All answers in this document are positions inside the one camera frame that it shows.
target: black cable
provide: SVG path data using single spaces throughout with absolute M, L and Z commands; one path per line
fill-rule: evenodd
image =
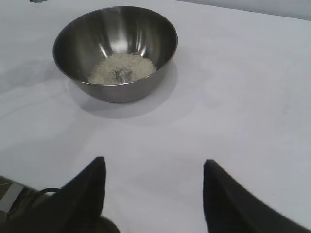
M 45 188 L 45 189 L 42 189 L 41 191 L 35 193 L 31 199 L 29 200 L 28 202 L 28 205 L 26 206 L 25 208 L 25 211 L 28 211 L 30 210 L 30 208 L 33 206 L 34 202 L 40 197 L 42 196 L 43 194 L 45 193 L 50 193 L 50 192 L 58 192 L 60 189 L 59 188 Z

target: uncooked rice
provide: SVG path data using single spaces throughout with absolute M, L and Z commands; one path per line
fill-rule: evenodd
M 142 79 L 156 71 L 151 60 L 135 54 L 113 54 L 97 64 L 88 81 L 117 85 Z

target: white table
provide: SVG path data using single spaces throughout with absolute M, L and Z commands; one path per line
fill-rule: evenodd
M 52 60 L 67 23 L 112 5 L 153 9 L 179 35 L 167 79 L 130 104 L 89 97 Z M 203 233 L 215 159 L 311 228 L 311 22 L 176 1 L 1 0 L 0 31 L 0 175 L 61 187 L 104 156 L 103 213 L 122 233 Z

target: stainless steel bowl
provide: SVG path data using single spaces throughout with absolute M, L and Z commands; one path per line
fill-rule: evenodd
M 165 75 L 177 48 L 174 26 L 162 15 L 120 6 L 87 13 L 68 24 L 53 47 L 54 61 L 83 91 L 107 102 L 129 102 L 148 95 Z M 90 84 L 93 68 L 114 53 L 139 54 L 156 67 L 151 75 L 118 85 Z

